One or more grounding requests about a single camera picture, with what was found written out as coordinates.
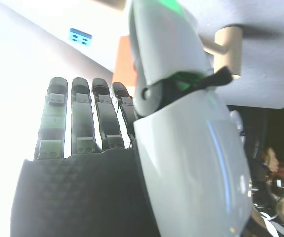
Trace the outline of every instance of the blue block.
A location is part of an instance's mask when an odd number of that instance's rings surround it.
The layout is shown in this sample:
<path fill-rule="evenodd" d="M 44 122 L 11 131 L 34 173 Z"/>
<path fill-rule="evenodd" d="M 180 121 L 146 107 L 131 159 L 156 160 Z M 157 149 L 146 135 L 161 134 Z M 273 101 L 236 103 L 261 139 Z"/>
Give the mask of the blue block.
<path fill-rule="evenodd" d="M 92 40 L 92 35 L 85 32 L 71 28 L 69 30 L 69 40 L 81 44 L 82 46 L 89 47 Z"/>

